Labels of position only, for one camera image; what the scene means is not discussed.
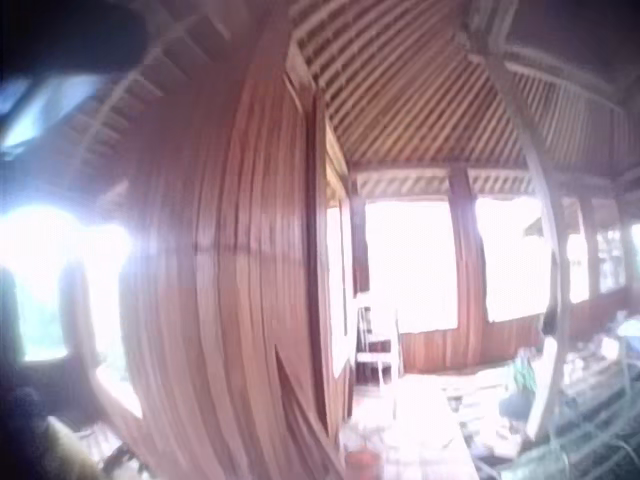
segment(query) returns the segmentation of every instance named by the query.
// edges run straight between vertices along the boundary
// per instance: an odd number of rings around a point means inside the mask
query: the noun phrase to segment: wooden floor
[[[356,387],[353,416],[340,441],[343,453],[365,444],[379,453],[385,480],[478,479],[460,427],[432,376],[406,375],[382,393],[377,387]]]

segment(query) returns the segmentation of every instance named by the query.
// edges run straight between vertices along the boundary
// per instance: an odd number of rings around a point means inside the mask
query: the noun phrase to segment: wooden chair
[[[394,386],[402,373],[402,352],[400,349],[400,331],[398,329],[398,315],[394,311],[394,329],[380,328],[376,331],[375,325],[369,329],[366,319],[365,309],[360,308],[358,314],[358,328],[360,330],[360,338],[362,339],[363,351],[356,353],[356,365],[358,363],[376,365],[378,369],[378,383],[379,387],[385,386],[383,378],[383,368],[389,366],[391,368],[391,386]],[[373,344],[389,344],[389,351],[372,351],[371,346]]]

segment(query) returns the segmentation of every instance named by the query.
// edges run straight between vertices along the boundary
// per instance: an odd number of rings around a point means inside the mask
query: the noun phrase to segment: wooden pillar
[[[527,434],[535,440],[544,434],[553,413],[562,384],[564,359],[568,348],[571,300],[564,209],[553,182],[552,166],[547,158],[544,139],[513,81],[513,74],[507,70],[504,60],[492,53],[486,56],[485,66],[518,133],[536,193],[542,202],[545,238],[551,244],[558,264],[557,331],[555,337],[545,338],[543,368],[538,379],[536,399],[527,422]]]
[[[482,238],[476,219],[475,196],[466,168],[453,168],[449,174],[449,205],[456,247],[458,276],[458,328],[466,341],[466,365],[478,365],[482,333],[487,321],[486,275]],[[447,349],[460,351],[461,346]]]
[[[600,256],[598,255],[598,226],[591,198],[579,197],[580,223],[587,242],[587,261],[589,268],[589,298],[600,294]]]
[[[351,188],[351,242],[353,248],[353,293],[369,291],[369,248],[367,246],[367,203]]]

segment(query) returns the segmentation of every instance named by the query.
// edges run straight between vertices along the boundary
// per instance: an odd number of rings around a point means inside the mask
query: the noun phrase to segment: wooden plank
[[[327,252],[327,162],[324,101],[314,95],[310,116],[309,158],[307,171],[307,225],[309,238],[309,315],[313,376],[316,385],[316,408],[320,423],[328,432],[330,402],[327,372],[331,371],[331,331]]]
[[[557,186],[552,178],[545,142],[516,89],[512,74],[507,70],[504,61],[493,54],[486,57],[485,65],[518,132],[536,193],[543,205],[545,238],[551,244],[558,265],[557,331],[555,338],[545,339],[543,359],[546,378],[541,378],[538,382],[536,399],[527,424],[528,435],[536,439],[544,433],[546,423],[553,413],[562,383],[564,357],[568,348],[571,300],[564,211]]]

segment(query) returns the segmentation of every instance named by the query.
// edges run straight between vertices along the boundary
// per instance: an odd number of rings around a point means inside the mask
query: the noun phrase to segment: person
[[[509,395],[499,403],[500,416],[512,423],[526,423],[536,398],[536,375],[531,363],[532,349],[521,348],[511,365]]]

